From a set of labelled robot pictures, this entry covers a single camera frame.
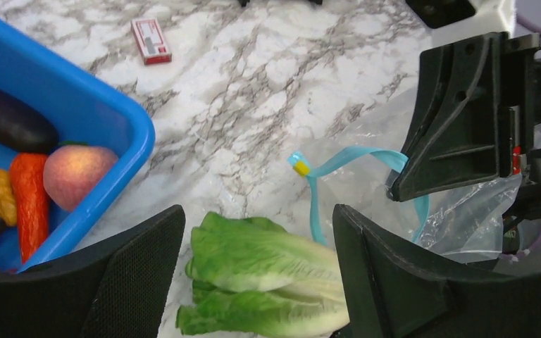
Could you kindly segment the clear zip top bag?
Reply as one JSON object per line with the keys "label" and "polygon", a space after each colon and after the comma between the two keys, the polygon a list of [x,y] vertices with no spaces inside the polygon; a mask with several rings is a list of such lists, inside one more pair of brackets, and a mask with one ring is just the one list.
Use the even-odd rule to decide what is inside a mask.
{"label": "clear zip top bag", "polygon": [[338,204],[381,228],[458,263],[494,260],[503,250],[503,214],[521,179],[498,178],[497,152],[479,149],[472,133],[453,141],[432,127],[412,148],[404,141],[416,103],[408,89],[332,136],[289,158],[309,184],[309,227],[315,242],[335,247]]}

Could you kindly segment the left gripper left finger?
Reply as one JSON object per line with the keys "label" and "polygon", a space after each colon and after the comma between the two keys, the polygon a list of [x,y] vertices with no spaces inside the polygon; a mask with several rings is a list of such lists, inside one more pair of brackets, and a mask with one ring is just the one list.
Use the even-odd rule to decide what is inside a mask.
{"label": "left gripper left finger", "polygon": [[184,229],[175,205],[79,251],[0,274],[0,337],[155,337]]}

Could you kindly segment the green toy lettuce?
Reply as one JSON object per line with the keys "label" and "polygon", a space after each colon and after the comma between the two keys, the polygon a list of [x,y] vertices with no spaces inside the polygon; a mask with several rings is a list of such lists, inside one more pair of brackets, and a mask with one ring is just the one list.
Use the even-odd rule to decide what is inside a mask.
{"label": "green toy lettuce", "polygon": [[192,305],[175,326],[184,335],[250,332],[316,337],[349,323],[337,254],[262,217],[207,213],[190,234]]}

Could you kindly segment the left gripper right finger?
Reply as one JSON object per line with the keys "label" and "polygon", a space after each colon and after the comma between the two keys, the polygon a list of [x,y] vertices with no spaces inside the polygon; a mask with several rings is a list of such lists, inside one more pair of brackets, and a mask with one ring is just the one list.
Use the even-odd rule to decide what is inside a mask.
{"label": "left gripper right finger", "polygon": [[344,204],[332,221],[350,318],[338,337],[541,337],[541,273],[451,261]]}

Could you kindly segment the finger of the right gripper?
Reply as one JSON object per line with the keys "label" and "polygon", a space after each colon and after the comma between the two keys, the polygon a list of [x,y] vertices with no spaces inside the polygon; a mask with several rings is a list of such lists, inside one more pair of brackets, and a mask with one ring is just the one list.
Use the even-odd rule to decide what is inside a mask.
{"label": "finger of the right gripper", "polygon": [[507,35],[491,32],[425,50],[402,147],[408,162],[390,188],[395,201],[509,174],[509,126],[499,121]]}

